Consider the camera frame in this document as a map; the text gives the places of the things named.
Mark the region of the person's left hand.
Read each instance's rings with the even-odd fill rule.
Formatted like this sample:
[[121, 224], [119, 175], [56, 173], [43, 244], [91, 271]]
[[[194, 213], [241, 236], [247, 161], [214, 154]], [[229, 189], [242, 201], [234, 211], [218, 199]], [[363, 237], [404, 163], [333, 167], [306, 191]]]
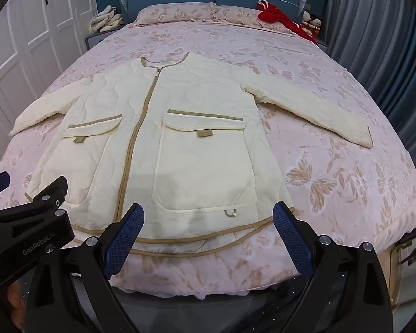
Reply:
[[26, 303], [21, 293], [21, 287], [17, 282], [11, 284], [7, 289], [7, 298], [11, 306], [11, 320], [14, 326], [24, 332], [26, 320]]

